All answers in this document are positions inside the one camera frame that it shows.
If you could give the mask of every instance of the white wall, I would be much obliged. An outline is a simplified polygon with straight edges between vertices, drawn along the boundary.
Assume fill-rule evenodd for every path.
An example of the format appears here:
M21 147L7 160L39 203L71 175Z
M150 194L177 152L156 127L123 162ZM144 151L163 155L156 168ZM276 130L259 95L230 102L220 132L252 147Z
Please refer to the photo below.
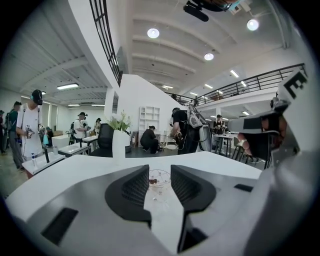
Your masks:
M121 81L117 113L119 114L124 110L124 112L130 116L131 131L138 131L139 129L141 106L160 108L160 124L158 130L161 132L168 129L172 109L187 109L142 77L133 74L124 74Z

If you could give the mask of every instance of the pants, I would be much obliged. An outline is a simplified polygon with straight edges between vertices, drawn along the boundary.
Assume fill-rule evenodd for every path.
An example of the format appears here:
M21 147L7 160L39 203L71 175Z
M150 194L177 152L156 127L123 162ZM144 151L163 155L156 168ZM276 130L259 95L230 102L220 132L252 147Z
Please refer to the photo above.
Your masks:
M150 141L141 141L141 145L143 146L144 150L150 149L150 153L155 154L158 149L159 141L154 138Z
M186 136L179 142L178 155L195 153L199 144L200 135L199 130L188 127Z
M9 133L9 144L12 151L13 161L17 169L22 168L22 163L24 162L21 154L20 144L17 142L17 133L15 131L10 131Z

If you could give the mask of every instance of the ceiling beam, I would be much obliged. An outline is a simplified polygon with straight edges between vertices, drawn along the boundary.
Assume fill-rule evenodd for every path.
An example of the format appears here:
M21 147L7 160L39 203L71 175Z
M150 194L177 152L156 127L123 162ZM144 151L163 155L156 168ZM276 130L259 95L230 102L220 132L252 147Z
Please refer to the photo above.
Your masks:
M151 23L158 23L165 26L169 26L171 28L183 31L198 40L202 41L205 45L210 46L211 48L215 49L216 53L222 53L222 48L217 44L203 36L202 34L198 33L193 29L188 29L185 26L181 26L174 20L163 19L163 17L155 17L154 15L136 15L133 17L134 21L143 21L143 22L151 22Z
M75 68L75 67L86 65L86 64L88 64L86 57L80 57L80 58L75 58L73 60L59 64L59 65L56 65L56 66L44 71L43 73L33 77L32 79L30 79L27 83L25 83L21 87L20 92L22 92L23 90L29 89L32 85L40 82L41 80L43 80L49 76L52 76L58 72L61 72L64 69Z
M167 40L153 39L153 38L143 36L143 35L134 35L132 39L133 39L133 41L136 41L136 42L146 42L146 43L150 43L150 44L166 46L168 48L177 50L177 51L185 53L191 57L194 57L195 59L197 59L203 63L206 62L204 56L196 54L191 49L185 48L181 45L178 45L176 43L173 43L173 42L170 42Z
M157 56L152 56L152 55L147 55L147 54L140 54L140 53L133 53L132 54L132 58L137 58L137 59L144 59L144 60L151 60L154 62L160 62L160 63L164 63L182 70L186 70L189 71L191 73L196 73L196 70L194 68L182 65L178 62L166 59L166 58L161 58L161 57L157 57Z

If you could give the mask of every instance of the white desk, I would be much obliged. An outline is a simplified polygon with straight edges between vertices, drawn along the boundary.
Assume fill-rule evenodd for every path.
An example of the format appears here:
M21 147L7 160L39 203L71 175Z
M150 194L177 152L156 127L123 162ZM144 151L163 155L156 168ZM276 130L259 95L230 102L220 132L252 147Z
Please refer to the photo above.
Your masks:
M68 135L60 135L60 136L52 137L52 144L58 149L68 146L69 141L70 141L70 137L68 137Z
M65 157L69 158L74 155L83 153L84 151L88 150L88 148L89 147L86 145L85 142L82 142L82 147L80 147L80 142L78 142L69 146L59 148L58 153L60 155L64 155Z
M244 163L204 151L163 157L125 158L121 165L115 165L113 159L108 157L75 155L22 184L6 199L6 204L13 215L26 221L43 205L78 182L142 165L149 165L150 170L164 170L169 173L171 165L183 165L209 173L249 179L258 179L262 172ZM172 254L176 254L183 207L171 186L163 189L162 195L149 189L145 196L144 209L151 213L152 233ZM170 234L166 227L172 227Z
M53 152L48 153L49 163L46 160L46 155L39 156L35 159L36 167L34 166L34 162L32 160L26 161L22 163L22 166L32 175L36 175L37 173L43 171L44 169L54 165L55 163L65 159L64 155L54 154Z

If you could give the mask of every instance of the chair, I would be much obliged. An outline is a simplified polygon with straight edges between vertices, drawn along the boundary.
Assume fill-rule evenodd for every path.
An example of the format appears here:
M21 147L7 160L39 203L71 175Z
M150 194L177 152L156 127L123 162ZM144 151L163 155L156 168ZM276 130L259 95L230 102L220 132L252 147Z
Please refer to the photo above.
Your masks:
M114 137L114 129L107 123L102 123L98 135L99 148L93 151L90 156L112 158L112 140Z

